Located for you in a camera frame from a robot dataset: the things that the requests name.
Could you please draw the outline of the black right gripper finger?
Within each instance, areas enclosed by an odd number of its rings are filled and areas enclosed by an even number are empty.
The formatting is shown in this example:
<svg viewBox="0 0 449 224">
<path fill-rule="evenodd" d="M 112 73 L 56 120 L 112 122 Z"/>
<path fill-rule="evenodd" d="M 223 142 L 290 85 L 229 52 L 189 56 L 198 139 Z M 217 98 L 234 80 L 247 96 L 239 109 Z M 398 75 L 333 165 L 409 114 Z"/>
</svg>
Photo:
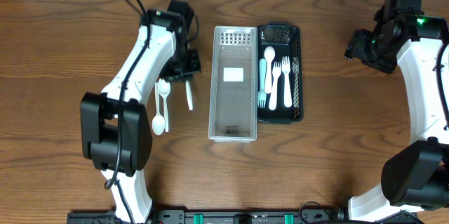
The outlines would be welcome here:
<svg viewBox="0 0 449 224">
<path fill-rule="evenodd" d="M 353 56 L 360 60 L 371 61 L 373 59 L 372 40 L 374 33 L 366 29 L 357 29 L 354 33 Z"/>
<path fill-rule="evenodd" d="M 354 58 L 354 49 L 356 47 L 356 41 L 358 38 L 359 29 L 356 29 L 352 34 L 352 37 L 347 45 L 346 51 L 344 52 L 344 57 L 348 60 L 352 60 Z"/>
</svg>

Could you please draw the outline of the white plastic spoon upside-down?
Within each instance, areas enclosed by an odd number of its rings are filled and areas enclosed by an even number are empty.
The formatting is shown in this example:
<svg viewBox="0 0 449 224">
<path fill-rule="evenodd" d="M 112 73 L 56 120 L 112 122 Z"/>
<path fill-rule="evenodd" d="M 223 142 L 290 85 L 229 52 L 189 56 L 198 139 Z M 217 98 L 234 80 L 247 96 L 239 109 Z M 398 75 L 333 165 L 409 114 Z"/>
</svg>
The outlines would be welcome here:
<svg viewBox="0 0 449 224">
<path fill-rule="evenodd" d="M 155 95 L 155 108 L 156 114 L 152 120 L 153 132 L 160 136 L 165 131 L 165 119 L 160 113 L 160 97 L 159 97 L 159 85 L 156 82 L 154 85 L 154 95 Z"/>
</svg>

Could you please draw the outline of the white plastic fork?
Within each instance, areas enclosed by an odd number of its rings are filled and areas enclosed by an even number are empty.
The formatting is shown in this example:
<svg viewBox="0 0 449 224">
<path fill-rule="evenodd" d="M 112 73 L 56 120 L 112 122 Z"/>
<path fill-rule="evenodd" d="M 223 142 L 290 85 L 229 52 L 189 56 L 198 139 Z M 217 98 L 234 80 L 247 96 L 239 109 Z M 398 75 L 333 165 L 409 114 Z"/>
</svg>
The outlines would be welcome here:
<svg viewBox="0 0 449 224">
<path fill-rule="evenodd" d="M 292 106 L 292 95 L 290 89 L 290 58 L 284 56 L 282 59 L 281 70 L 284 76 L 284 87 L 283 87 L 283 102 L 285 107 Z"/>
<path fill-rule="evenodd" d="M 278 98 L 277 90 L 278 90 L 279 77 L 281 75 L 281 63 L 279 62 L 274 63 L 272 75 L 273 75 L 273 83 L 272 83 L 272 92 L 269 99 L 269 109 L 271 111 L 274 111 L 277 106 L 277 98 Z"/>
</svg>

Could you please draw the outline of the pale green plastic fork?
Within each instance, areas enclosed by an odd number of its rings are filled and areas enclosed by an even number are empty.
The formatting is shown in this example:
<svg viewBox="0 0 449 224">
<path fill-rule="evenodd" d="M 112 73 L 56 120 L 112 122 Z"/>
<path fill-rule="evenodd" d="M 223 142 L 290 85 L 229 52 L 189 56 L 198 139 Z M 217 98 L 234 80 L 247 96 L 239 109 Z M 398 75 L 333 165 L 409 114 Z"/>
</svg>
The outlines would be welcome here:
<svg viewBox="0 0 449 224">
<path fill-rule="evenodd" d="M 267 71 L 267 61 L 262 58 L 259 60 L 259 87 L 258 91 L 258 107 L 260 109 L 265 108 L 265 103 L 267 99 L 267 93 L 264 90 L 265 79 L 266 79 L 266 71 Z"/>
</svg>

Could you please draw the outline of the small white plastic spoon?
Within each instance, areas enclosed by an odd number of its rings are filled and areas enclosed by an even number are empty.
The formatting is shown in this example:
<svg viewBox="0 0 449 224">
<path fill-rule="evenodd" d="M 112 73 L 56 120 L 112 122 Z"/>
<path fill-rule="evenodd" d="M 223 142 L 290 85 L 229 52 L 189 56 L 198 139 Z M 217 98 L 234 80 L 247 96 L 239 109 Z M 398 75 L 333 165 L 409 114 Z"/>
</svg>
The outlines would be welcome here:
<svg viewBox="0 0 449 224">
<path fill-rule="evenodd" d="M 264 59 L 267 61 L 267 70 L 265 75 L 264 90 L 266 93 L 272 92 L 272 61 L 275 57 L 275 50 L 272 46 L 264 50 Z"/>
</svg>

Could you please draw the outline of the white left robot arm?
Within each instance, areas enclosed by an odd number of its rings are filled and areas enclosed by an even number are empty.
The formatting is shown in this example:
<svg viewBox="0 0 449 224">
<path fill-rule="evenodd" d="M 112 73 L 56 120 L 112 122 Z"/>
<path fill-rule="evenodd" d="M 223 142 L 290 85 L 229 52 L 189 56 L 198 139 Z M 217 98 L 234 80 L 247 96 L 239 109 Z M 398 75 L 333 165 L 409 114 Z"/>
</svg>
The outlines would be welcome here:
<svg viewBox="0 0 449 224">
<path fill-rule="evenodd" d="M 110 219 L 146 223 L 152 199 L 144 167 L 152 149 L 147 103 L 159 81 L 188 81 L 201 71 L 197 51 L 189 47 L 191 23 L 197 17 L 186 6 L 142 15 L 138 37 L 118 74 L 99 94 L 81 99 L 81 141 L 86 159 L 105 177 L 116 202 Z"/>
</svg>

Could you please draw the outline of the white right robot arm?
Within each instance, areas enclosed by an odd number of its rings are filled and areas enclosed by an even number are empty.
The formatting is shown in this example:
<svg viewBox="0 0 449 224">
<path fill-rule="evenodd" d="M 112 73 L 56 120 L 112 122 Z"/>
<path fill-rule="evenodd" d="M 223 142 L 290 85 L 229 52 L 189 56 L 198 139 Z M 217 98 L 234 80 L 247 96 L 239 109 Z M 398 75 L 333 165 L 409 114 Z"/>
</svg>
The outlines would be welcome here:
<svg viewBox="0 0 449 224">
<path fill-rule="evenodd" d="M 379 185 L 349 200 L 349 219 L 370 222 L 448 207 L 448 26 L 414 12 L 375 21 L 373 31 L 354 33 L 344 55 L 381 72 L 401 70 L 410 142 L 385 163 Z"/>
</svg>

